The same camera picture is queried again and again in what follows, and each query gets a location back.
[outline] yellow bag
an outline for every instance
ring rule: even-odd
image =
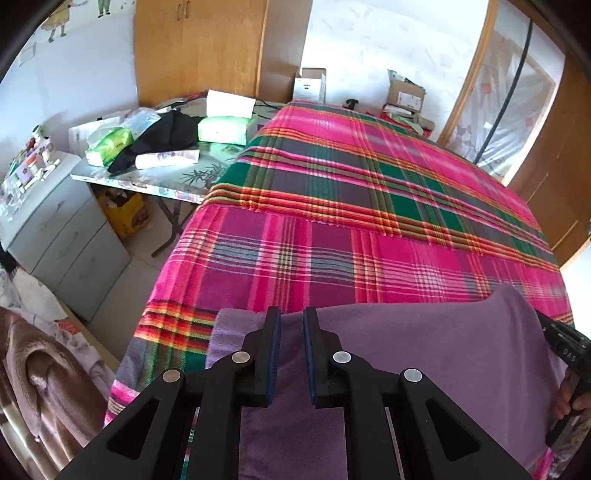
[[[107,188],[97,192],[96,196],[107,220],[121,240],[140,231],[150,221],[144,199],[137,192]]]

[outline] wall mural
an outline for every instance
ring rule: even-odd
[[[77,28],[109,16],[135,13],[135,0],[64,0],[31,36],[24,49],[51,44]]]

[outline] painted figure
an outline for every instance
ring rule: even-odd
[[[43,30],[51,31],[51,34],[49,35],[49,43],[53,42],[53,35],[56,34],[57,27],[61,28],[60,36],[66,36],[66,24],[70,21],[70,8],[82,7],[87,3],[88,0],[82,2],[81,4],[75,4],[73,0],[66,0],[56,8],[49,18],[41,25]]]
[[[110,15],[109,7],[111,6],[111,0],[99,0],[99,18],[105,15]]]

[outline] drawer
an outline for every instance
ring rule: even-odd
[[[96,200],[88,200],[45,251],[33,270],[33,276],[51,291],[56,291],[74,260],[106,221]]]
[[[106,223],[76,258],[56,295],[83,319],[92,320],[130,260],[127,250]]]
[[[8,251],[32,273],[66,223],[91,196],[85,182],[66,177],[27,219]]]

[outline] purple towel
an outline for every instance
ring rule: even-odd
[[[207,367],[240,350],[263,313],[217,316]],[[342,409],[310,402],[301,313],[282,317],[277,391],[269,408],[242,412],[240,478],[347,478]],[[503,284],[476,303],[356,304],[318,310],[320,327],[374,368],[422,370],[521,465],[544,453],[565,364],[533,308]]]

